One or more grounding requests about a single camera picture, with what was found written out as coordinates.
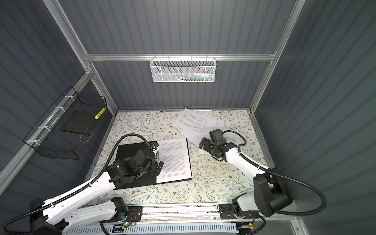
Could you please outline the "printed paper sheet back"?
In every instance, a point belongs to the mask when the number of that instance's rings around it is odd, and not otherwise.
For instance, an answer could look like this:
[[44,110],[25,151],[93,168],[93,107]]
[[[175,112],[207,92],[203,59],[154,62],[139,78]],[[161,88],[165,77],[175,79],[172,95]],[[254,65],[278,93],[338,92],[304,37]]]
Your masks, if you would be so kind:
[[189,109],[185,109],[173,124],[196,146],[203,138],[209,139],[209,132],[221,126],[215,118]]

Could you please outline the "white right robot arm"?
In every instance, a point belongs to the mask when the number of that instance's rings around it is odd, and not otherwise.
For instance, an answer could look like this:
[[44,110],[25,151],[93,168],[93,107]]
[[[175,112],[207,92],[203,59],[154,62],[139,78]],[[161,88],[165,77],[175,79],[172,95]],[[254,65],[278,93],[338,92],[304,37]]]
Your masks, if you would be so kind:
[[284,178],[267,173],[258,162],[241,151],[242,144],[227,143],[203,138],[199,148],[214,159],[226,161],[239,169],[252,181],[253,193],[243,193],[233,199],[232,210],[235,216],[243,217],[251,211],[261,212],[270,217],[292,204],[292,196]]

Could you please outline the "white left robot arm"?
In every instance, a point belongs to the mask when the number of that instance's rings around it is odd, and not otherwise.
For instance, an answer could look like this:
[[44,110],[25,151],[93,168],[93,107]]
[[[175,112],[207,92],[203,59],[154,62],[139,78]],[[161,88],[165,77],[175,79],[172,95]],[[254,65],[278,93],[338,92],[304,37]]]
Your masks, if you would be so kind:
[[29,223],[33,235],[63,235],[67,232],[94,223],[114,220],[129,226],[136,217],[129,212],[121,197],[114,197],[97,206],[84,204],[97,196],[119,189],[132,183],[146,173],[159,175],[163,162],[158,160],[158,144],[140,149],[134,157],[114,161],[101,176],[82,185],[50,198],[44,202],[31,203],[36,208],[47,206],[42,212],[30,216]]

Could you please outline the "floral patterned table mat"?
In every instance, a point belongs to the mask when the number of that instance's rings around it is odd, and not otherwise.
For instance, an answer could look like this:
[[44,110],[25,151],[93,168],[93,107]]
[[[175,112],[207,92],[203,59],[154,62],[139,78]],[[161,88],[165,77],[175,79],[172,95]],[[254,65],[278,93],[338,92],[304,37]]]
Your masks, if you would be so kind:
[[[267,164],[249,111],[213,110],[202,114],[212,116],[228,129],[240,133],[247,140],[247,146],[242,147],[244,153],[263,165]],[[91,175],[99,173],[116,141],[127,133],[140,134],[149,141],[182,138],[180,129],[174,126],[179,115],[179,111],[118,113]],[[192,142],[189,142],[189,151],[191,181],[115,190],[94,198],[88,204],[104,203],[116,196],[121,196],[127,204],[222,203],[230,202],[242,193],[253,193],[252,180],[233,165],[214,160]]]

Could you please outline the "yellow green marker pen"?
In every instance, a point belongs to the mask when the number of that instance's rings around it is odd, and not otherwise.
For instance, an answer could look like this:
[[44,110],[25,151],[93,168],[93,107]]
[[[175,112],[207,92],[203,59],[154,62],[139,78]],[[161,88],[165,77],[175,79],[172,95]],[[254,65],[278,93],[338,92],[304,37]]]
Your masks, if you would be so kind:
[[99,119],[102,114],[106,111],[106,107],[102,108],[96,115],[95,115],[95,119]]

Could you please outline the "pens in white basket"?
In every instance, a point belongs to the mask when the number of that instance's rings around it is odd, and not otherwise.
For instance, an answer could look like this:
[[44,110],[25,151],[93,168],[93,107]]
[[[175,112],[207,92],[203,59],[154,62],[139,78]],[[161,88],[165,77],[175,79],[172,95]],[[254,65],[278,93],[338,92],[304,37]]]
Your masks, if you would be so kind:
[[181,74],[172,79],[177,81],[214,81],[214,74],[213,73],[186,73]]

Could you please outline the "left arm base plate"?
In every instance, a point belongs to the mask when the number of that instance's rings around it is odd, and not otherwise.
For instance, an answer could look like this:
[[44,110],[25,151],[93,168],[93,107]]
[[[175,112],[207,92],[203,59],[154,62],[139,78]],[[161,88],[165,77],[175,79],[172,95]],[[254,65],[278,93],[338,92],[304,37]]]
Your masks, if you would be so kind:
[[143,207],[131,206],[119,214],[118,222],[130,225],[141,221],[143,214]]

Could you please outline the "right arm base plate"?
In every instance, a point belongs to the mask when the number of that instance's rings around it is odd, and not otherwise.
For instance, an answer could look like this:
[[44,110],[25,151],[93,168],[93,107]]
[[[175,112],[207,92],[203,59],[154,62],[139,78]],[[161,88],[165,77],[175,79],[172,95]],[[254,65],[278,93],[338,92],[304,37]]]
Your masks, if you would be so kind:
[[220,213],[220,218],[225,219],[250,219],[254,220],[259,218],[256,213],[251,213],[250,211],[242,211],[237,206],[233,204],[219,204],[217,210]]

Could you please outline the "white ventilated front rail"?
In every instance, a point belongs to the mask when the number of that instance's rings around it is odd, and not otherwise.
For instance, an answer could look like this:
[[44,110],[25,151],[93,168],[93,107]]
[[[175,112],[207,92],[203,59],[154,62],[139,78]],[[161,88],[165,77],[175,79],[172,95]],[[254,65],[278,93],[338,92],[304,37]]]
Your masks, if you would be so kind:
[[233,223],[139,224],[128,228],[120,228],[116,225],[106,225],[105,230],[110,235],[238,233],[236,224]]

